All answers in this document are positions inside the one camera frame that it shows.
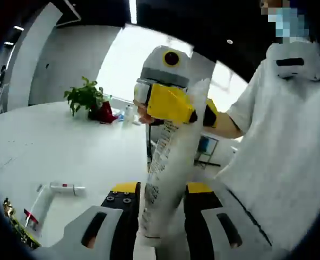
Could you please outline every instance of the human hand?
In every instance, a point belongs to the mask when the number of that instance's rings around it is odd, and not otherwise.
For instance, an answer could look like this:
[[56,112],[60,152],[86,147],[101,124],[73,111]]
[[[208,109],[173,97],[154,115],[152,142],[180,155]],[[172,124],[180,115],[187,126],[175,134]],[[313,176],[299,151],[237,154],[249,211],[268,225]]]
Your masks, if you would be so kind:
[[153,117],[151,117],[150,115],[147,114],[147,108],[146,106],[144,106],[143,104],[139,103],[136,100],[133,100],[133,104],[135,104],[138,107],[138,114],[140,115],[139,117],[139,121],[142,124],[151,124],[155,121],[155,119]]

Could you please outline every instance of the small white bottle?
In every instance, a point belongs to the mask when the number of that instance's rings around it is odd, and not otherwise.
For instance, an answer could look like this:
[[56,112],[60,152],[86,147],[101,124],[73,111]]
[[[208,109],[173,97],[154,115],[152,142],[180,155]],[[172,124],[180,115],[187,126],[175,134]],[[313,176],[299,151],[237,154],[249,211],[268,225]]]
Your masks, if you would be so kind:
[[134,121],[134,113],[131,105],[127,105],[125,108],[125,113],[123,115],[123,123],[124,124],[132,124]]

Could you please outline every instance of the white plastic bottle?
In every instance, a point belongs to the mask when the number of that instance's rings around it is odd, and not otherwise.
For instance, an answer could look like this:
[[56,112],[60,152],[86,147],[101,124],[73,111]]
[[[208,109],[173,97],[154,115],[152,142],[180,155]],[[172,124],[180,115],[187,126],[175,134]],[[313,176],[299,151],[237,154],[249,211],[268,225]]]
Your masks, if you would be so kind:
[[123,115],[123,121],[124,124],[132,124],[134,121],[134,113],[133,113],[133,108],[131,107],[131,105],[127,105],[125,108],[125,113]]
[[198,119],[195,123],[174,125],[165,122],[156,146],[139,216],[139,239],[156,246],[182,199],[203,128],[209,79],[188,88]]
[[86,188],[84,186],[51,182],[41,187],[38,196],[30,208],[24,209],[25,220],[23,225],[35,237],[40,237],[41,228],[53,202],[54,196],[58,193],[71,196],[84,196]]

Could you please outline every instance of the yellow robot part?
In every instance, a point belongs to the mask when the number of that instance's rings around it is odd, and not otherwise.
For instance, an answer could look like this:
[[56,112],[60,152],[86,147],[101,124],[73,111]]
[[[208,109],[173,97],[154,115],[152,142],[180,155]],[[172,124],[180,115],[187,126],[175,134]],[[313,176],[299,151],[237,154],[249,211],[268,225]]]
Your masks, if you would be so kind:
[[189,123],[194,112],[189,97],[178,87],[153,84],[147,113],[157,119],[176,124]]
[[205,183],[188,183],[187,188],[189,193],[213,192]]
[[137,181],[130,182],[130,183],[119,183],[114,188],[112,188],[112,191],[134,193],[136,190],[136,187],[137,187]]
[[218,109],[216,108],[213,100],[207,99],[207,107],[204,113],[203,125],[216,128],[218,124],[217,115]]

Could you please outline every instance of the ceiling light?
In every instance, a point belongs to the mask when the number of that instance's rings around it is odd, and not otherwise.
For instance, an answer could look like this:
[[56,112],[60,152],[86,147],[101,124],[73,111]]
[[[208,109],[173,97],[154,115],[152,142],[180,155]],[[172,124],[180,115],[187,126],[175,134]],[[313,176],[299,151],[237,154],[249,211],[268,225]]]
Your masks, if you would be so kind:
[[129,12],[131,14],[131,23],[137,24],[136,0],[129,0]]
[[20,31],[23,31],[23,30],[24,30],[24,28],[21,28],[21,27],[19,27],[19,26],[14,26],[14,29],[18,29],[18,30],[20,30]]

